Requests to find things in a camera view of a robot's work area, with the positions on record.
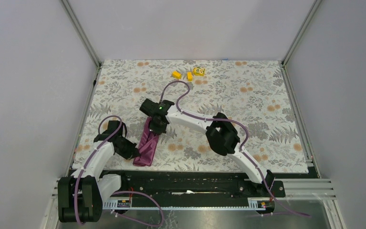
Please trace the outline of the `purple cloth napkin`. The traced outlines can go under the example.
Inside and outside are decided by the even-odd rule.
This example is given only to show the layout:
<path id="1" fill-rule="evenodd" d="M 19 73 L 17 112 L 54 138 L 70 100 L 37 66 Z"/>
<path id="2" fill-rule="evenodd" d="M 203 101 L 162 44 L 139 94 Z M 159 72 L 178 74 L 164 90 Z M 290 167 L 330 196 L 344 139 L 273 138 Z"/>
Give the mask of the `purple cloth napkin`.
<path id="1" fill-rule="evenodd" d="M 134 166 L 149 167 L 153 163 L 155 151 L 159 141 L 159 135 L 150 131 L 149 124 L 151 121 L 152 119 L 150 117 L 148 117 L 145 121 L 142 136 L 138 144 L 140 156 L 133 160 Z"/>

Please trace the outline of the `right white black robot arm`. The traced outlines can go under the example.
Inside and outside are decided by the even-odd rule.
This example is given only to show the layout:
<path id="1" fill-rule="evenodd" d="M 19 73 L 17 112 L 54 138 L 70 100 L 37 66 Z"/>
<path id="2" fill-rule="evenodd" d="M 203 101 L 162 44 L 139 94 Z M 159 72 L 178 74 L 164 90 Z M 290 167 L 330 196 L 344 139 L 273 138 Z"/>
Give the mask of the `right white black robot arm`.
<path id="1" fill-rule="evenodd" d="M 275 176 L 245 149 L 245 141 L 240 140 L 238 131 L 233 125 L 242 127 L 245 138 L 248 139 L 249 133 L 240 122 L 228 119 L 222 113 L 210 116 L 185 111 L 168 100 L 156 103 L 145 99 L 140 111 L 151 118 L 149 131 L 154 134 L 166 133 L 169 124 L 182 125 L 204 134 L 210 148 L 216 154 L 229 157 L 247 174 L 254 183 L 256 194 L 265 197 L 273 191 Z"/>

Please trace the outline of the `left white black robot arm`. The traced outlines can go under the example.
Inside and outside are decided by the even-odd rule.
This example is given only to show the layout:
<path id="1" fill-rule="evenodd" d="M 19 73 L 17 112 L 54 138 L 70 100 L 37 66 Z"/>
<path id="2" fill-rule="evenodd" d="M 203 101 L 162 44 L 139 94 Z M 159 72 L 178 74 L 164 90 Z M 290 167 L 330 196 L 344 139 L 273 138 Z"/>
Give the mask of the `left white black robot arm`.
<path id="1" fill-rule="evenodd" d="M 82 166 L 58 182 L 58 216 L 62 223 L 97 222 L 103 202 L 112 193 L 123 196 L 129 184 L 120 175 L 101 176 L 106 163 L 115 154 L 126 160 L 139 157 L 137 144 L 126 138 L 126 124 L 116 115 L 105 118 L 108 127 L 94 138 L 93 150 Z"/>

